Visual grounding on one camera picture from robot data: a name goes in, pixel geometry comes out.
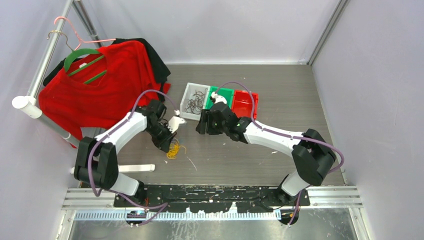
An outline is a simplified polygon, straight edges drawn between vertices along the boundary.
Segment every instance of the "yellow wire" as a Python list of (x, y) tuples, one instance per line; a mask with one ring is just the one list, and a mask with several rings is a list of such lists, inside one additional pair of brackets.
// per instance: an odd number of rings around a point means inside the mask
[(174, 138), (171, 144), (169, 145), (169, 151), (166, 154), (166, 157), (168, 159), (177, 159), (177, 154), (178, 154), (178, 151), (180, 151), (180, 148), (184, 149), (184, 154), (187, 153), (187, 148), (183, 145), (180, 145), (180, 142), (178, 141), (178, 139)]

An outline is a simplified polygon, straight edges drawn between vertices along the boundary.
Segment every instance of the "metal rod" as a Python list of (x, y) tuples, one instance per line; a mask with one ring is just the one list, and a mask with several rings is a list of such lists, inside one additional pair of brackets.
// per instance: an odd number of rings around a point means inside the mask
[(80, 144), (80, 141), (78, 139), (76, 139), (69, 132), (59, 126), (56, 122), (51, 120), (48, 116), (44, 115), (44, 113), (37, 119), (40, 120), (43, 124), (47, 125), (49, 128), (53, 129), (56, 133), (62, 136), (62, 138), (64, 138), (66, 141), (68, 141), (75, 147), (78, 147), (78, 145)]
[[(67, 0), (63, 12), (61, 14), (62, 17), (67, 17), (69, 10), (71, 9), (73, 0)], [(56, 24), (55, 31), (62, 31), (65, 24), (65, 20), (59, 19)], [(29, 85), (29, 89), (27, 92), (27, 96), (31, 96), (33, 98), (37, 98), (37, 95), (40, 90), (40, 86), (42, 84), (44, 74), (46, 73), (47, 67), (49, 66), (50, 60), (52, 59), (53, 52), (55, 51), (56, 44), (58, 43), (60, 33), (54, 32), (54, 34), (48, 40), (47, 47), (45, 48), (44, 54), (42, 55), (41, 61), (38, 65), (37, 71), (35, 72), (35, 76)]]
[[(79, 19), (81, 19), (82, 24), (84, 25), (85, 29), (87, 30), (88, 34), (90, 35), (90, 38), (93, 41), (99, 41), (100, 38), (97, 34), (96, 28), (94, 27), (94, 24), (92, 20), (90, 19), (90, 16), (86, 10), (86, 7), (84, 6), (84, 3), (82, 0), (74, 0), (72, 2), (72, 7), (75, 10), (76, 14), (78, 15)], [(101, 42), (95, 42), (94, 44), (97, 45), (97, 47), (101, 47)]]
[(339, 20), (340, 16), (343, 13), (343, 10), (346, 8), (350, 0), (340, 0), (338, 2), (337, 7), (335, 8), (330, 21), (327, 24), (327, 27), (325, 28), (324, 32), (321, 35), (321, 38), (319, 39), (318, 43), (315, 46), (315, 49), (312, 52), (312, 55), (310, 56), (310, 59), (308, 61), (308, 65), (312, 66), (317, 59), (318, 55), (320, 54), (321, 50), (323, 49), (324, 44), (326, 43), (328, 37), (330, 36), (330, 33), (333, 31), (334, 27), (336, 26), (337, 21)]

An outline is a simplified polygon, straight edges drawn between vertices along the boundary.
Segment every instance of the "black mounting plate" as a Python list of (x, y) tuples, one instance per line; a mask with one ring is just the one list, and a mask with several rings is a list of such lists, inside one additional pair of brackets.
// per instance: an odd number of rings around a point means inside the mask
[[(238, 213), (269, 213), (273, 208), (282, 206), (276, 197), (277, 186), (145, 184), (144, 189), (147, 191), (149, 206), (168, 203), (164, 211), (170, 213), (185, 213), (187, 208), (192, 213), (225, 213), (233, 203)], [(299, 204), (311, 205), (306, 190), (302, 191)], [(115, 199), (113, 206), (134, 207), (122, 198)]]

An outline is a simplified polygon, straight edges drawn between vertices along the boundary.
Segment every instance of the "metal base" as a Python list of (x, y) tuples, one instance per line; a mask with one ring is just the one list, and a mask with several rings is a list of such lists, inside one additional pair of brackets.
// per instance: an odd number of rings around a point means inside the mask
[[(309, 214), (310, 216), (312, 216), (312, 213), (316, 213), (316, 211), (310, 212), (308, 210), (319, 210), (323, 211), (323, 213), (330, 211), (330, 209), (340, 213), (347, 211), (346, 214), (350, 215), (357, 239), (370, 239), (362, 218), (363, 205), (355, 186), (313, 186), (308, 187), (307, 192), (310, 205), (301, 207), (300, 221), (310, 218), (309, 216), (305, 216), (306, 213), (306, 215)], [(116, 195), (111, 192), (102, 192), (101, 196), (96, 198), (91, 189), (69, 188), (62, 206), (64, 217), (59, 228), (59, 233), (61, 234), (59, 234), (58, 239), (67, 240), (70, 236), (69, 231), (75, 223), (84, 223), (86, 225), (90, 225), (90, 222), (98, 223), (99, 221), (107, 223), (116, 222), (116, 224), (122, 224), (120, 221), (135, 223), (145, 221), (155, 214), (152, 211), (145, 212), (142, 208), (114, 207), (115, 200)], [(271, 212), (240, 213), (237, 205), (234, 203), (229, 207), (227, 212), (205, 213), (204, 211), (199, 211), (198, 213), (193, 213), (190, 208), (187, 208), (185, 212), (179, 213), (162, 212), (153, 219), (153, 223), (149, 224), (153, 225), (155, 222), (164, 221), (177, 221), (178, 224), (185, 224), (183, 222), (189, 224), (193, 221), (209, 221), (211, 223), (215, 223), (215, 221), (253, 221), (256, 223), (257, 221), (279, 220), (283, 214), (290, 214), (292, 210), (293, 206), (283, 206)], [(130, 214), (133, 211), (137, 211), (139, 217), (134, 217), (134, 214)], [(331, 223), (332, 219), (328, 218), (318, 218), (314, 221), (330, 221)]]

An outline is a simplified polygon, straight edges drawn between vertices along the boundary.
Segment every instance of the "white bin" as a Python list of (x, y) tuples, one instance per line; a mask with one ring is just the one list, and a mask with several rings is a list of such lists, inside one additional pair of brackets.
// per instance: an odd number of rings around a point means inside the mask
[[(182, 100), (181, 103), (179, 105), (179, 112), (180, 112), (180, 116), (184, 119), (191, 119), (191, 120), (200, 120), (200, 113), (202, 111), (202, 109), (205, 108), (206, 103), (208, 101), (208, 96), (209, 96), (209, 90), (211, 89), (211, 86), (208, 85), (202, 85), (202, 84), (196, 84), (196, 83), (187, 83), (187, 86), (185, 87), (185, 91), (184, 91), (184, 95), (182, 96)], [(196, 93), (201, 92), (204, 97), (203, 97), (203, 101), (200, 101), (201, 98), (196, 97)], [(193, 107), (188, 107), (189, 106), (189, 102), (191, 101), (195, 101), (197, 98), (197, 102), (196, 102), (196, 106), (195, 108)]]

